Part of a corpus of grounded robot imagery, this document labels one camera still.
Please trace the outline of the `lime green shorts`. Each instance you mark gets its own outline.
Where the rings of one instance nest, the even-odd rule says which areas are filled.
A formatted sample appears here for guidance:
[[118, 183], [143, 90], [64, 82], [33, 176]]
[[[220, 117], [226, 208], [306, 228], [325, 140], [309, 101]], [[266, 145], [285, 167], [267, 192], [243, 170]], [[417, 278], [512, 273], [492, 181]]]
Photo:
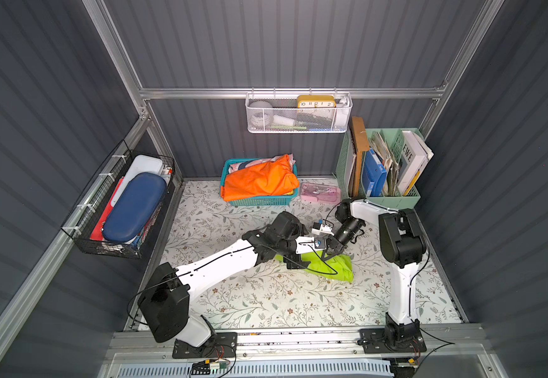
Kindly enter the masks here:
[[301, 255], [301, 262], [306, 262], [308, 264], [303, 271], [327, 279], [339, 280], [347, 283], [352, 283], [354, 281], [352, 261], [349, 256], [338, 255], [327, 261], [323, 261], [321, 255], [321, 251]]

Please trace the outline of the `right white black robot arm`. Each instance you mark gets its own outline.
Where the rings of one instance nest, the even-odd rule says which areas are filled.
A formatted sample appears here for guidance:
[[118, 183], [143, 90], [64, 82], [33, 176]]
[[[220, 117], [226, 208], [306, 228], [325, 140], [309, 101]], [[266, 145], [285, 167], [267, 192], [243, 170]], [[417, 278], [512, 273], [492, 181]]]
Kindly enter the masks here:
[[346, 199], [335, 207], [340, 228], [326, 238], [323, 257], [340, 255], [365, 225], [377, 224], [380, 252], [391, 268], [391, 299], [384, 340], [389, 347], [420, 339], [416, 312], [416, 276], [427, 247], [413, 209], [391, 209], [366, 199]]

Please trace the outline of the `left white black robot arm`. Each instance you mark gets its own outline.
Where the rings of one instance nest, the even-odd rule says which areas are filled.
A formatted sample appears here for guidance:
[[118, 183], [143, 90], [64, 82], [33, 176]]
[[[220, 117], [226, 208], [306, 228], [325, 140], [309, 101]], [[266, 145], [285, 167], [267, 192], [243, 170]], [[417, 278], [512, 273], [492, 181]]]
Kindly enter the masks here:
[[194, 348], [212, 343], [216, 332], [192, 303], [204, 292], [238, 272], [253, 269], [279, 255], [304, 269], [300, 255], [316, 250], [315, 238], [293, 214], [283, 211], [270, 225], [244, 233], [232, 245], [202, 260], [173, 268], [164, 263], [138, 295], [138, 307], [157, 343], [179, 340]]

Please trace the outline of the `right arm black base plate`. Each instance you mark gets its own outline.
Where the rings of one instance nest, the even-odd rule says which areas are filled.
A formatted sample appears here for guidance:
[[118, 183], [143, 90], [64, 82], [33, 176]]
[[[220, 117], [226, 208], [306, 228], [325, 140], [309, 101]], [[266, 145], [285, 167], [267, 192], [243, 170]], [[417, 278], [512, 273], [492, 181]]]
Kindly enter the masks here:
[[360, 329], [358, 346], [365, 354], [405, 353], [419, 355], [427, 350], [425, 340], [420, 332], [402, 332], [391, 328]]

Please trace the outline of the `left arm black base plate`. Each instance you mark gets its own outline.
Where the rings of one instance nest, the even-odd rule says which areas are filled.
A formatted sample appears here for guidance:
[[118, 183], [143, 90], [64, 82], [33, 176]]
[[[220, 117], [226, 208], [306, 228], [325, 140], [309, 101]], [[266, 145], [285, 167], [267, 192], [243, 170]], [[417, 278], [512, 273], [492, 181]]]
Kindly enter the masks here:
[[180, 340], [174, 343], [173, 359], [217, 359], [220, 356], [224, 358], [234, 358], [238, 346], [237, 332], [217, 332], [210, 337], [202, 346], [191, 346]]

